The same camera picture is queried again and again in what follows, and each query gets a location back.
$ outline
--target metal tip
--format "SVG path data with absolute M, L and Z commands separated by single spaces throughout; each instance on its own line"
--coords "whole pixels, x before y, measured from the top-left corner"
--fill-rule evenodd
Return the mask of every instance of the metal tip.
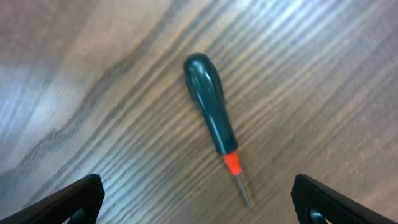
M 253 213 L 253 209 L 251 207 L 249 197 L 246 194 L 246 191 L 244 190 L 244 187 L 243 187 L 241 176 L 240 175 L 236 175 L 236 180 L 238 181 L 239 188 L 241 189 L 244 201 L 246 202 L 246 205 L 248 205 L 250 213 Z

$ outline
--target brown wood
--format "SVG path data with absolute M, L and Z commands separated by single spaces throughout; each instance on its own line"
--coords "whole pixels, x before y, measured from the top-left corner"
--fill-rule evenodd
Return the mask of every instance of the brown wood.
M 182 63 L 223 80 L 250 215 Z M 89 173 L 98 223 L 297 223 L 304 173 L 398 221 L 398 3 L 0 2 L 0 218 Z

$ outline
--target dark green handle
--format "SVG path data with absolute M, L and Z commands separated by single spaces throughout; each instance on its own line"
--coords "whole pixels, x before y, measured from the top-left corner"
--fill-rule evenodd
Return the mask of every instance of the dark green handle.
M 238 147 L 225 108 L 224 92 L 218 72 L 205 54 L 191 54 L 184 63 L 185 83 L 193 102 L 199 107 L 221 155 Z

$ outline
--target screwdriver shaft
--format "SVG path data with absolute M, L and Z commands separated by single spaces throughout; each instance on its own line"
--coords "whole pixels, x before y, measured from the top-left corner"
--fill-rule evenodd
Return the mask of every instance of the screwdriver shaft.
M 244 190 L 244 187 L 243 187 L 241 176 L 240 175 L 236 175 L 235 177 L 236 177 L 236 180 L 238 181 L 239 188 L 242 191 L 242 195 L 243 195 L 244 201 L 246 202 L 246 205 L 248 205 L 250 213 L 253 213 L 253 209 L 251 208 L 249 197 L 246 194 L 246 191 Z

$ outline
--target screwdriver handle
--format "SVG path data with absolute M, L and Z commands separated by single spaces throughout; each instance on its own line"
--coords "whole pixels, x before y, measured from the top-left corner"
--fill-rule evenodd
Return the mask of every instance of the screwdriver handle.
M 229 122 L 217 69 L 201 53 L 191 54 L 183 67 L 189 94 L 206 121 L 217 152 L 222 156 L 234 152 L 238 142 Z

